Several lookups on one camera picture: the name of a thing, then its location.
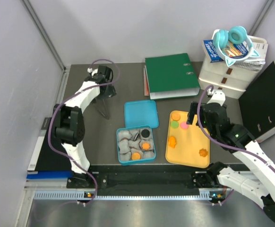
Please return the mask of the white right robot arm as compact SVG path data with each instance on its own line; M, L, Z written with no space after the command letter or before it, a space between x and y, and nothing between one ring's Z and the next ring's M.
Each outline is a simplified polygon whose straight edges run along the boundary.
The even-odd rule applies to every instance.
M241 124L232 123L227 116L225 94L213 86L205 88L201 98L210 99L192 102L187 124L197 119L197 126L213 143L240 160L258 179L251 180L234 171L230 166L216 162L206 171L210 186L229 187L252 200L265 215L275 223L275 164L265 154L255 137Z

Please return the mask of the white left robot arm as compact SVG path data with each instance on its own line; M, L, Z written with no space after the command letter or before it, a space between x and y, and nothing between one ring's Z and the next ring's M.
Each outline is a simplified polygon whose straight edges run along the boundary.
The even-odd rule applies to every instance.
M93 175L88 172L90 162L83 145L85 136L83 113L95 100L104 100L116 95L112 82L111 68L103 65L99 65L96 69L90 67L78 91L61 104L56 104L53 109L48 145L54 152L67 157L70 161L72 176L69 178L69 188L76 186L86 188L95 185Z

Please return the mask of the metal serving tongs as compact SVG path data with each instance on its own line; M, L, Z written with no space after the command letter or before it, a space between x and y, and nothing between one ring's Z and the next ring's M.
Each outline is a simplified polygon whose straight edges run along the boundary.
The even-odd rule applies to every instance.
M93 107L105 119L110 119L110 113L105 99L94 99Z

